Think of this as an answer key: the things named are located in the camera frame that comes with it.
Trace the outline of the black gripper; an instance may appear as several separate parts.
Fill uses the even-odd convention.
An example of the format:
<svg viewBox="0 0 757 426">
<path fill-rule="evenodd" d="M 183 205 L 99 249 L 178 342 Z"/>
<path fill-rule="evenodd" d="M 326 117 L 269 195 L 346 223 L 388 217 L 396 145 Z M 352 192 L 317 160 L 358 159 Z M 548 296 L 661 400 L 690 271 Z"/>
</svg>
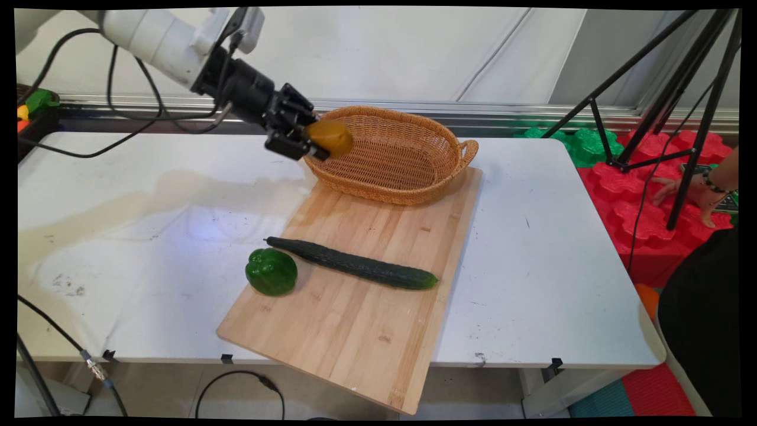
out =
<svg viewBox="0 0 757 426">
<path fill-rule="evenodd" d="M 243 59 L 233 59 L 224 47 L 216 47 L 192 84 L 192 92 L 209 95 L 221 107 L 232 103 L 231 113 L 246 123 L 267 130 L 268 151 L 299 161 L 330 158 L 330 151 L 316 144 L 309 127 L 297 124 L 318 121 L 313 104 L 289 83 L 275 83 Z"/>
</svg>

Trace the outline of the person's bare hand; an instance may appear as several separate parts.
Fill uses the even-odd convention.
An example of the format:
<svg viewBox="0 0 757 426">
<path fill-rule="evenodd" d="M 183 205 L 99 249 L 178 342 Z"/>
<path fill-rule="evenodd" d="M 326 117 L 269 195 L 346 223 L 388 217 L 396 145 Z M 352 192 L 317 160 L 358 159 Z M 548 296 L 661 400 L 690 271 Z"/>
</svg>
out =
<svg viewBox="0 0 757 426">
<path fill-rule="evenodd" d="M 682 180 L 668 180 L 662 177 L 652 178 L 652 181 L 662 185 L 662 189 L 652 197 L 652 204 L 655 206 L 660 205 L 668 197 L 678 194 L 682 182 Z M 696 173 L 692 176 L 687 199 L 700 209 L 702 223 L 708 228 L 715 228 L 716 224 L 711 218 L 712 213 L 729 192 L 737 189 L 737 186 L 738 178 L 726 177 L 719 168 L 711 169 L 706 173 Z"/>
</svg>

